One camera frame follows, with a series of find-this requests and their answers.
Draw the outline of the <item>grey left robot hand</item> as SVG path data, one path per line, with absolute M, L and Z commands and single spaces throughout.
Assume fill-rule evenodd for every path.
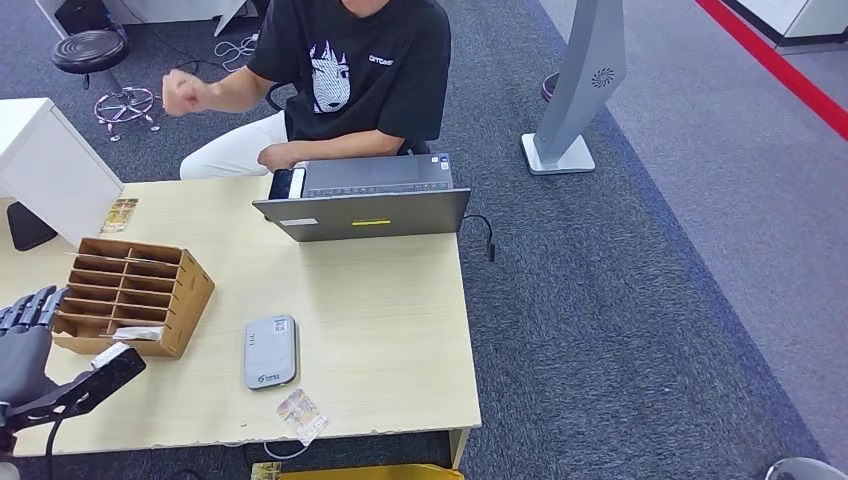
M 58 388 L 45 373 L 52 325 L 68 290 L 49 285 L 1 309 L 1 405 L 17 408 Z

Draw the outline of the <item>person's right hand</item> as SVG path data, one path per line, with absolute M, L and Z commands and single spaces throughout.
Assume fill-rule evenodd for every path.
M 179 69 L 162 78 L 164 110 L 171 116 L 199 113 L 209 109 L 210 85 Z

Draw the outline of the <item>person's left hand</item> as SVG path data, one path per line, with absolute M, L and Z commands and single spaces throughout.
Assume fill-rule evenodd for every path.
M 269 145 L 259 152 L 257 163 L 270 172 L 291 169 L 294 165 L 308 161 L 310 158 L 310 143 L 308 141 L 293 141 Z

